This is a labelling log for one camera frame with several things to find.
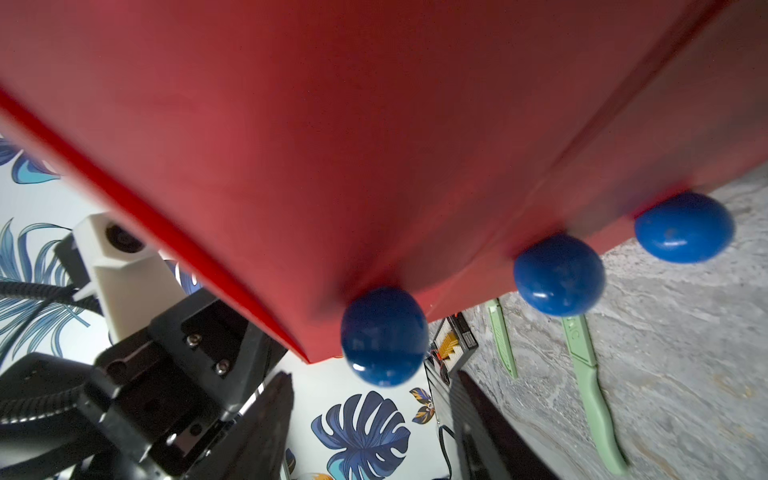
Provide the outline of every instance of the blue ball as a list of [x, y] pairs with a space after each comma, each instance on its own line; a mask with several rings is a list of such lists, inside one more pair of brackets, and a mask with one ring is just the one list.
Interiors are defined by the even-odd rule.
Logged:
[[707, 195], [686, 192], [651, 208], [634, 222], [648, 253], [673, 263], [698, 263], [725, 250], [736, 225], [728, 210]]
[[426, 356], [427, 321], [419, 304], [399, 288], [361, 296], [344, 312], [341, 347], [353, 371], [377, 386], [400, 385]]
[[520, 295], [554, 316], [581, 315], [600, 299], [605, 270], [600, 257], [579, 239], [560, 234], [527, 249], [515, 260]]

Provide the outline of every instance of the black cable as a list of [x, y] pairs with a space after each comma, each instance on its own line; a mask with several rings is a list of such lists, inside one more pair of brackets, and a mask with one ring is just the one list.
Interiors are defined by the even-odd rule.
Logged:
[[9, 334], [8, 338], [10, 341], [6, 340], [5, 343], [5, 349], [0, 352], [0, 366], [5, 362], [5, 357], [8, 356], [8, 352], [10, 352], [13, 349], [13, 345], [16, 343], [18, 338], [22, 335], [22, 333], [27, 329], [30, 323], [32, 323], [35, 318], [37, 318], [38, 315], [40, 315], [40, 312], [42, 312], [46, 306], [53, 303], [55, 300], [59, 298], [70, 298], [72, 293], [75, 292], [78, 288], [74, 285], [67, 285], [67, 286], [60, 286], [57, 287], [56, 290], [53, 290], [53, 294], [51, 294], [48, 298], [40, 302], [40, 304], [32, 310], [32, 313], [27, 315], [27, 318], [24, 319], [19, 326], [16, 327], [16, 329], [13, 331], [13, 333]]
[[72, 410], [83, 386], [28, 399], [0, 400], [0, 425], [45, 419]]
[[448, 458], [448, 451], [445, 450], [445, 440], [442, 437], [443, 432], [448, 432], [448, 434], [453, 437], [453, 439], [456, 438], [456, 435], [454, 435], [453, 430], [448, 428], [446, 425], [440, 425], [440, 428], [437, 430], [437, 436], [440, 440], [440, 449], [442, 450], [442, 457], [445, 458], [445, 463], [448, 465], [448, 478], [440, 478], [435, 480], [451, 480], [451, 477], [453, 477], [453, 468], [451, 468], [451, 460]]
[[73, 300], [68, 286], [46, 285], [45, 283], [0, 281], [0, 297], [20, 300], [52, 300], [62, 305], [75, 306], [101, 315], [98, 300], [89, 296], [82, 300]]

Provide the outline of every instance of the green knife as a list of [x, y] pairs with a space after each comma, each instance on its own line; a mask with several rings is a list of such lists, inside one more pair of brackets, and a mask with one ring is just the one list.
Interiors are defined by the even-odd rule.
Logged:
[[518, 368], [515, 365], [515, 358], [512, 356], [512, 345], [509, 343], [509, 333], [507, 324], [504, 321], [502, 305], [498, 298], [485, 302], [485, 308], [488, 309], [488, 315], [491, 317], [491, 326], [493, 327], [493, 338], [496, 339], [496, 349], [498, 356], [502, 359], [504, 367], [513, 379], [518, 378]]
[[614, 475], [624, 475], [627, 473], [627, 463], [616, 444], [614, 423], [598, 384], [598, 361], [587, 330], [587, 319], [584, 315], [566, 316], [563, 318], [563, 328], [594, 445], [608, 471]]

